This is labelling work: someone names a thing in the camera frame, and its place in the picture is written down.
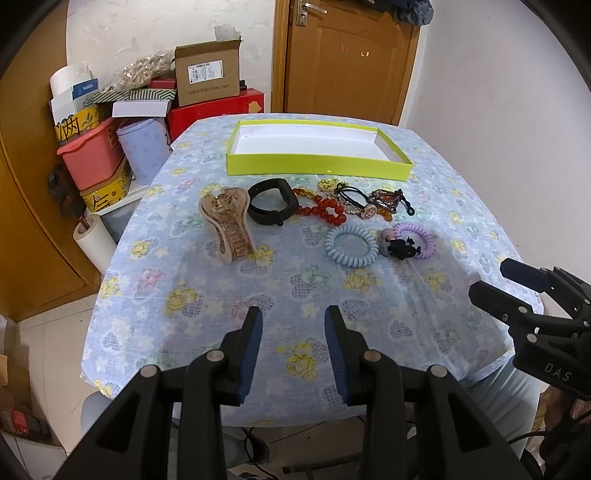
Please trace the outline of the blue floral tablecloth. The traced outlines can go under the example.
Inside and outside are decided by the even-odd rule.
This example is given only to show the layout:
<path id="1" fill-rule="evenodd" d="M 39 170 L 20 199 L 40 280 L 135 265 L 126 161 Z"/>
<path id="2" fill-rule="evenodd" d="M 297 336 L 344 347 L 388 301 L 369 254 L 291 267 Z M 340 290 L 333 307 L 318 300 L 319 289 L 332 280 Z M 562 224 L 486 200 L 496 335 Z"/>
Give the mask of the blue floral tablecloth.
<path id="1" fill-rule="evenodd" d="M 217 347 L 250 307 L 263 312 L 252 389 L 242 407 L 222 412 L 231 426 L 287 426 L 353 415 L 335 388 L 325 343 L 325 309 L 339 307 L 349 328 L 399 364 L 445 366 L 465 385 L 513 354 L 506 326 L 474 307 L 468 291 L 483 280 L 535 312 L 540 297 L 505 278 L 501 262 L 517 251 L 470 185 L 419 135 L 387 135 L 410 158 L 408 180 L 352 178 L 362 191 L 401 189 L 412 222 L 435 240 L 426 260 L 380 257 L 345 267 L 325 255 L 329 224 L 294 216 L 283 226 L 250 225 L 256 250 L 219 258 L 198 200 L 223 186 L 249 188 L 252 176 L 226 173 L 235 117 L 190 126 L 137 206 L 100 287 L 81 358 L 81 375 L 117 395 L 144 365 L 171 369 Z"/>

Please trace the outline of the white blue carton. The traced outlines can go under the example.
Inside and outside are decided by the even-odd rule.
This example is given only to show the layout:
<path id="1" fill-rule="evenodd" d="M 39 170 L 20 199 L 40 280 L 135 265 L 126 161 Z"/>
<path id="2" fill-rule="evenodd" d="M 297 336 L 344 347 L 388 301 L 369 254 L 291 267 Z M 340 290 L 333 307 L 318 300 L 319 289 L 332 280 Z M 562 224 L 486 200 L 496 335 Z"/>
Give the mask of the white blue carton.
<path id="1" fill-rule="evenodd" d="M 62 67 L 50 77 L 49 84 L 55 125 L 91 105 L 99 90 L 98 79 L 84 63 Z"/>

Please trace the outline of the yellow patterned box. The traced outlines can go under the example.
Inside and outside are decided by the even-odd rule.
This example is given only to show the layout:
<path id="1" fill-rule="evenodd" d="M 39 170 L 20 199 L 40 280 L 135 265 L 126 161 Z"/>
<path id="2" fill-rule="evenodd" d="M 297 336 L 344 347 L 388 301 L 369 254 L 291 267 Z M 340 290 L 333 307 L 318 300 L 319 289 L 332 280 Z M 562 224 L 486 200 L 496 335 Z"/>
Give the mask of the yellow patterned box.
<path id="1" fill-rule="evenodd" d="M 80 137 L 97 128 L 103 121 L 101 108 L 94 104 L 71 114 L 54 125 L 54 132 L 59 145 Z"/>

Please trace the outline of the white flat box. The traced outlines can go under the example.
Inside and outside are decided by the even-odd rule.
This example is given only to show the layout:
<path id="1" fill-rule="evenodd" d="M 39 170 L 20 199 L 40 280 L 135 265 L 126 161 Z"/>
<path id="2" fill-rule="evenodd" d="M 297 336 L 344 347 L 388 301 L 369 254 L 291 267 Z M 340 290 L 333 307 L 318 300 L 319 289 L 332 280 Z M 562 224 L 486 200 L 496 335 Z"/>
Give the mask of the white flat box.
<path id="1" fill-rule="evenodd" d="M 127 100 L 112 105 L 113 118 L 164 118 L 169 112 L 170 100 Z"/>

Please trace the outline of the red gift box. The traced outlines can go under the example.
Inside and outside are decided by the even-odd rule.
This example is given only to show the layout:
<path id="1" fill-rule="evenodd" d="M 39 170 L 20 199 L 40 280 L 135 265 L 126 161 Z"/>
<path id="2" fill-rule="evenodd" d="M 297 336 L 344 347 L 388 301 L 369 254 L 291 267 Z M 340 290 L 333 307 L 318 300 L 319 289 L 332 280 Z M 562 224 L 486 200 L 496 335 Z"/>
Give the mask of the red gift box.
<path id="1" fill-rule="evenodd" d="M 263 92 L 249 88 L 235 97 L 171 108 L 166 119 L 170 138 L 174 141 L 197 120 L 224 115 L 262 113 L 263 110 Z"/>

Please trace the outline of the black bow hair clip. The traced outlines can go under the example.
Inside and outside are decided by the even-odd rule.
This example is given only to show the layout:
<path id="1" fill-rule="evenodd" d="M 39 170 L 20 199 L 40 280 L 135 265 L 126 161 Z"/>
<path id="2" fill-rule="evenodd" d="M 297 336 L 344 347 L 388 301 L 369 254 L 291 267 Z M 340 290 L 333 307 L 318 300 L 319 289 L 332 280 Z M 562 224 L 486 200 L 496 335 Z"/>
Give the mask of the black bow hair clip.
<path id="1" fill-rule="evenodd" d="M 397 260 L 415 258 L 422 253 L 422 248 L 413 238 L 396 238 L 392 229 L 381 230 L 377 235 L 377 243 L 380 254 Z"/>

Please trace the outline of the bag of wooden beads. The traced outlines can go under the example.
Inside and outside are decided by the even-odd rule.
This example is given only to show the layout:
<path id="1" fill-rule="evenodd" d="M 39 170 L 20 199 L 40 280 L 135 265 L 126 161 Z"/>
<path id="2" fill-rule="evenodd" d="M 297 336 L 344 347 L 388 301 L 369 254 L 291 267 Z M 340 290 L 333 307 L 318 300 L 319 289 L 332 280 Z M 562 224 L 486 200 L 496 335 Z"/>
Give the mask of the bag of wooden beads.
<path id="1" fill-rule="evenodd" d="M 102 92 L 122 92 L 145 87 L 151 80 L 167 74 L 174 62 L 172 50 L 161 50 L 138 57 L 114 73 Z"/>

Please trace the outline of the light blue fabric bin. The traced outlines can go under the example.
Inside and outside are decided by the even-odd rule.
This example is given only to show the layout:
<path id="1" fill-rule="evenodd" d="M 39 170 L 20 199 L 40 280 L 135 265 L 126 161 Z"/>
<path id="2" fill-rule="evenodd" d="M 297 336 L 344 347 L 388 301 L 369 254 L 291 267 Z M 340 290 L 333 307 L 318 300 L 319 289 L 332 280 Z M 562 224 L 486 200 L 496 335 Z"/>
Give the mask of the light blue fabric bin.
<path id="1" fill-rule="evenodd" d="M 117 136 L 135 180 L 140 185 L 150 185 L 172 153 L 164 121 L 128 119 L 117 129 Z"/>

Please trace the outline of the white paper roll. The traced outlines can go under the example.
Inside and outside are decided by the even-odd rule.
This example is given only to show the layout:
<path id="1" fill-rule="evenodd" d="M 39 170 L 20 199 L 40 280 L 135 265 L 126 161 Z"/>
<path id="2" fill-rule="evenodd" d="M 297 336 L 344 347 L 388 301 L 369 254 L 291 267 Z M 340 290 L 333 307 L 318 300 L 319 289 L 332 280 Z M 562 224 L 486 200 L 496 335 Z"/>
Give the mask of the white paper roll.
<path id="1" fill-rule="evenodd" d="M 101 218 L 96 214 L 83 217 L 73 231 L 73 239 L 100 274 L 104 276 L 114 255 L 116 243 Z"/>

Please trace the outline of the pink plastic storage bin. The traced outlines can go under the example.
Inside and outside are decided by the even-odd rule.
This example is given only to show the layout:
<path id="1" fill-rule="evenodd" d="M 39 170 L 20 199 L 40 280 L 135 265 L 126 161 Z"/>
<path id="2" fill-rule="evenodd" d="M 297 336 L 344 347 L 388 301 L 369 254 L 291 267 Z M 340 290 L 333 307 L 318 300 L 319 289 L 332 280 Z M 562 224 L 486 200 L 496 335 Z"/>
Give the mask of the pink plastic storage bin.
<path id="1" fill-rule="evenodd" d="M 108 178 L 123 159 L 123 150 L 117 136 L 121 123 L 118 118 L 108 118 L 84 135 L 61 146 L 57 155 L 79 190 L 87 190 Z"/>

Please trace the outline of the open cardboard box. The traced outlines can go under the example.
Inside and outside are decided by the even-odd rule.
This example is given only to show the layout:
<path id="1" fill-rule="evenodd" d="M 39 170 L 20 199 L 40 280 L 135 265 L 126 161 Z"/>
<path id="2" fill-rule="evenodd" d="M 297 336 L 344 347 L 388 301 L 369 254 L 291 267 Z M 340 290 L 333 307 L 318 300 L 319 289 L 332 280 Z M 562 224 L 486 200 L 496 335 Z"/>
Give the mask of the open cardboard box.
<path id="1" fill-rule="evenodd" d="M 178 105 L 235 97 L 239 94 L 239 47 L 242 40 L 178 46 L 174 65 Z"/>

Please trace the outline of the lime green shallow box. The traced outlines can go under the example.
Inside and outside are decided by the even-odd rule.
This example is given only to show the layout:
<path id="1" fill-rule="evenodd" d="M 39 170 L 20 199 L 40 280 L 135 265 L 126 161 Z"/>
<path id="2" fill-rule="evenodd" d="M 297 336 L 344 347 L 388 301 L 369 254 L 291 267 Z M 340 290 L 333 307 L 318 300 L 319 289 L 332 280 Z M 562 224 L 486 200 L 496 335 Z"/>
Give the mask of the lime green shallow box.
<path id="1" fill-rule="evenodd" d="M 381 129 L 324 120 L 242 120 L 226 171 L 242 175 L 334 175 L 408 179 L 413 162 Z"/>

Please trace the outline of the black smart wristband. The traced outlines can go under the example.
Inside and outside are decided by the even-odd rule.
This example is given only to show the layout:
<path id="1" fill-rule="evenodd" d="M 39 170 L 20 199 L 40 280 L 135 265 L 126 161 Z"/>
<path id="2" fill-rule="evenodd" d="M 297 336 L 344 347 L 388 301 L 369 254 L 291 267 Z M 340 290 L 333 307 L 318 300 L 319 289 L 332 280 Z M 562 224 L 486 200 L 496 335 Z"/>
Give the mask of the black smart wristband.
<path id="1" fill-rule="evenodd" d="M 271 178 L 260 181 L 249 188 L 250 219 L 259 225 L 283 226 L 296 214 L 300 206 L 290 184 L 283 178 Z"/>

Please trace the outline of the brown wooden door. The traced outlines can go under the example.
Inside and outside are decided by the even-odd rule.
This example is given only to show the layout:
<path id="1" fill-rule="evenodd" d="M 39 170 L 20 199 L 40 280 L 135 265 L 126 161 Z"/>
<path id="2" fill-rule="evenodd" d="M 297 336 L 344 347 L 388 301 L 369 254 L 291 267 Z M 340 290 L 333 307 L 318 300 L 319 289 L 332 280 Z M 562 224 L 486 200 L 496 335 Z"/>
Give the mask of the brown wooden door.
<path id="1" fill-rule="evenodd" d="M 309 12 L 305 27 L 296 1 L 274 3 L 270 111 L 399 125 L 420 28 L 365 1 L 310 2 L 328 14 Z"/>

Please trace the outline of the hanging dark clothes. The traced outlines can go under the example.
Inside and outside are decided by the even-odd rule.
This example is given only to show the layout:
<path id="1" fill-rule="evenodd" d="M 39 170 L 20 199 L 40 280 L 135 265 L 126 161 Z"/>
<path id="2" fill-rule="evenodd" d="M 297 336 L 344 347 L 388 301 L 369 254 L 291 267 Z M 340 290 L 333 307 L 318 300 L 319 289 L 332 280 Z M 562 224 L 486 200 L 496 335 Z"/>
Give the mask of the hanging dark clothes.
<path id="1" fill-rule="evenodd" d="M 366 0 L 365 4 L 380 13 L 391 13 L 399 22 L 413 26 L 429 25 L 434 18 L 430 0 Z"/>

